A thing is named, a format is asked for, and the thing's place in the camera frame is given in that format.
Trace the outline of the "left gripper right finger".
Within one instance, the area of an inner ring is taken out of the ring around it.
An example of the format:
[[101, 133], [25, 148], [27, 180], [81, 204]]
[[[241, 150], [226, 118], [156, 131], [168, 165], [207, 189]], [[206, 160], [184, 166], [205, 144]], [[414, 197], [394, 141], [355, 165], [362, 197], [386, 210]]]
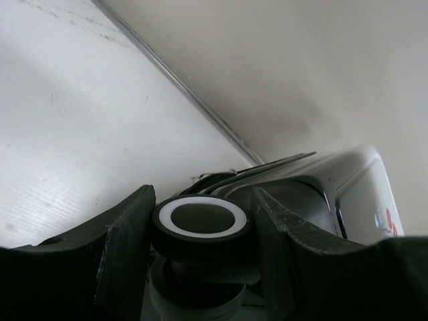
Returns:
[[427, 238], [362, 245], [252, 191], [268, 320], [426, 320]]

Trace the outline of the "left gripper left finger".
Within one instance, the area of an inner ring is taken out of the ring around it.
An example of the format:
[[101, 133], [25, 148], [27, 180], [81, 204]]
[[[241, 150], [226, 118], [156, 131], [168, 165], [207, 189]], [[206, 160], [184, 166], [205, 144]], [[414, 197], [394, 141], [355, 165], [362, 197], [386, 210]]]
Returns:
[[156, 196], [144, 185], [38, 245], [1, 249], [2, 320], [139, 320]]

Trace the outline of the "black space-print suitcase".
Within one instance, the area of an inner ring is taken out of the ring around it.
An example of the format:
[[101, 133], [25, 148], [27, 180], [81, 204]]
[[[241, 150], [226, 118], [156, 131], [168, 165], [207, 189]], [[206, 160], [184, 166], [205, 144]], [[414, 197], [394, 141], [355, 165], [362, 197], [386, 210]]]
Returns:
[[163, 320], [383, 319], [404, 231], [370, 146], [211, 175], [151, 215]]

